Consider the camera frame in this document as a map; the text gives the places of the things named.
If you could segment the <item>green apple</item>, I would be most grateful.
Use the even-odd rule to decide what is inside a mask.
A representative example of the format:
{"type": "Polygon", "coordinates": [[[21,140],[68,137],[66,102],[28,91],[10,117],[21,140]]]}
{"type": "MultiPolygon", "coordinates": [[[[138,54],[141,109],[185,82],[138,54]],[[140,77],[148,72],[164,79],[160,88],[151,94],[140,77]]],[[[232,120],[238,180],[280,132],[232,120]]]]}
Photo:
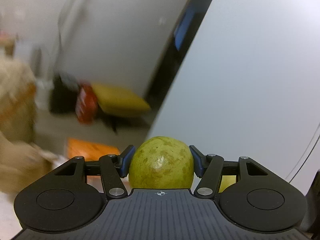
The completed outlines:
{"type": "Polygon", "coordinates": [[[235,175],[227,175],[222,176],[219,193],[223,192],[225,189],[227,189],[229,186],[236,183],[236,176],[235,175]]]}
{"type": "Polygon", "coordinates": [[[190,189],[194,160],[189,147],[170,137],[153,137],[139,146],[129,167],[133,189],[190,189]]]}

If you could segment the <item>orange bag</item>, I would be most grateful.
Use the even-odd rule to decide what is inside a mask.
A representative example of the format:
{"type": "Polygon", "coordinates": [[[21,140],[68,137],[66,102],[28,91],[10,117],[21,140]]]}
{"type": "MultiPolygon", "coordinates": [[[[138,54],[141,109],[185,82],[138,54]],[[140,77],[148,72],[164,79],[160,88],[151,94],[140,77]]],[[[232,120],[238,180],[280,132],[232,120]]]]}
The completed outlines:
{"type": "Polygon", "coordinates": [[[83,156],[86,161],[98,161],[103,155],[120,155],[120,150],[116,146],[68,138],[66,142],[66,154],[69,159],[83,156]]]}

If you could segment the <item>yellow cushion chair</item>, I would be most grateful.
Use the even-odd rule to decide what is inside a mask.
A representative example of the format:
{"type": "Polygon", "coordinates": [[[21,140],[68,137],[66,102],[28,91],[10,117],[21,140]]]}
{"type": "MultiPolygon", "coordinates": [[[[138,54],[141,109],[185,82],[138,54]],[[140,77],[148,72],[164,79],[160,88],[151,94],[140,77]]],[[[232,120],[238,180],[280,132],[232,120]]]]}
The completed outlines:
{"type": "Polygon", "coordinates": [[[132,119],[151,111],[150,105],[133,91],[102,83],[91,83],[99,106],[99,115],[117,133],[121,119],[132,119]]]}

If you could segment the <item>red bag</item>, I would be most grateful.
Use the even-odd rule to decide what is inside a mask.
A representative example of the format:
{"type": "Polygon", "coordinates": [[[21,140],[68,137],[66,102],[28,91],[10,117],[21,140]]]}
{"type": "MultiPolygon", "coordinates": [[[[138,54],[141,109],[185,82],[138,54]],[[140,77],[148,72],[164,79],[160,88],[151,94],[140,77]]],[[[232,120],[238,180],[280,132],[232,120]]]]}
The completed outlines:
{"type": "Polygon", "coordinates": [[[89,83],[81,83],[76,101],[75,113],[78,122],[82,124],[91,124],[98,111],[97,96],[89,83]]]}

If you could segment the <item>black bin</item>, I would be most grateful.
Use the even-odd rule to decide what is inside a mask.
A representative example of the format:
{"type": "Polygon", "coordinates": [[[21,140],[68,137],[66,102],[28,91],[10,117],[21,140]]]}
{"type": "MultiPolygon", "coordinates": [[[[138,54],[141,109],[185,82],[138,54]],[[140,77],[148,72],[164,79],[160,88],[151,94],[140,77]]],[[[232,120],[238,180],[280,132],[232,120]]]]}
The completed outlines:
{"type": "Polygon", "coordinates": [[[55,74],[53,90],[49,97],[49,111],[53,114],[75,112],[80,86],[76,78],[65,74],[55,74]]]}

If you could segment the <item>brown teddy bear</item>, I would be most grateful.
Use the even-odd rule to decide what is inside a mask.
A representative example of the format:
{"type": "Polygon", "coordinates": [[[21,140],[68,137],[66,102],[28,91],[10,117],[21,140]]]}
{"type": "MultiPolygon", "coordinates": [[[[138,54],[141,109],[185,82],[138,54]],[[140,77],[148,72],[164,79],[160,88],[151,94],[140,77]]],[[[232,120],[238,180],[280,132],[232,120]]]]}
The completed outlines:
{"type": "Polygon", "coordinates": [[[1,191],[19,193],[52,170],[59,156],[35,144],[10,142],[1,134],[1,191]]]}

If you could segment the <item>white fluffy blanket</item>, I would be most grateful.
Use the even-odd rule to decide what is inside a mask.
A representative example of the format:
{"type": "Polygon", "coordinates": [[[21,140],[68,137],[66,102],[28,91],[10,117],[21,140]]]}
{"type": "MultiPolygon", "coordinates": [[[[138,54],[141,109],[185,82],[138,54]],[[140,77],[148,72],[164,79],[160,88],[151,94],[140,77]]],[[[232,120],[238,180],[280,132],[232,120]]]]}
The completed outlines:
{"type": "Polygon", "coordinates": [[[1,192],[0,201],[0,237],[12,239],[22,230],[14,212],[14,196],[1,192]]]}

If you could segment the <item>beige blanket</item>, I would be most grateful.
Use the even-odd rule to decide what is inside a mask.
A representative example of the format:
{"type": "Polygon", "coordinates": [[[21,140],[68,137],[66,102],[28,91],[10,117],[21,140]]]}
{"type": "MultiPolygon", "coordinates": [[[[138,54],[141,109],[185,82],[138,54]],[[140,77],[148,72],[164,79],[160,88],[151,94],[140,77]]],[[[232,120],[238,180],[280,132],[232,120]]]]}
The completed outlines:
{"type": "Polygon", "coordinates": [[[19,59],[1,57],[1,132],[9,141],[34,141],[35,76],[19,59]]]}

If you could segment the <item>white cabinet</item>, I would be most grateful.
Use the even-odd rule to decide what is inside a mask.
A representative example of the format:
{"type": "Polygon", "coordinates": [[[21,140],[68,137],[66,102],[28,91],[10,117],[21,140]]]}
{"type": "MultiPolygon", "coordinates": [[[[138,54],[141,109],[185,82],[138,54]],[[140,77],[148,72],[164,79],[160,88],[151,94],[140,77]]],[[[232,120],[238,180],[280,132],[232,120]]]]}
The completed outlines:
{"type": "Polygon", "coordinates": [[[38,43],[24,40],[17,41],[13,56],[28,64],[35,76],[40,75],[42,51],[38,43]]]}

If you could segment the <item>dark door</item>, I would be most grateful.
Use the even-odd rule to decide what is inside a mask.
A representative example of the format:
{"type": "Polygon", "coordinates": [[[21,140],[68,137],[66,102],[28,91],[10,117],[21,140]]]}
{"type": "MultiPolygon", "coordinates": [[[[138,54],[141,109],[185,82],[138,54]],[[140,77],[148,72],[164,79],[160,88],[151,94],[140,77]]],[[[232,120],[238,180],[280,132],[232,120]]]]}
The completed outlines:
{"type": "Polygon", "coordinates": [[[189,1],[145,96],[152,108],[160,107],[164,101],[211,2],[212,0],[189,1]]]}

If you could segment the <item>white floor lamp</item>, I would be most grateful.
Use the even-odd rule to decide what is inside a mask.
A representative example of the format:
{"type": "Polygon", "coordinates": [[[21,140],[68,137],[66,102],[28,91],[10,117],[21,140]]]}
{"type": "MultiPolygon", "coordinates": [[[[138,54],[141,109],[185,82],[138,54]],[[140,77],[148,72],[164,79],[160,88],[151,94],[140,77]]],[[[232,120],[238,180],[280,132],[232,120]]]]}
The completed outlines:
{"type": "Polygon", "coordinates": [[[60,54],[62,53],[62,31],[67,21],[69,14],[76,0],[65,0],[57,17],[57,35],[54,40],[52,51],[48,53],[49,64],[45,72],[37,79],[37,84],[42,89],[51,89],[53,86],[53,77],[57,71],[57,64],[60,54]]]}

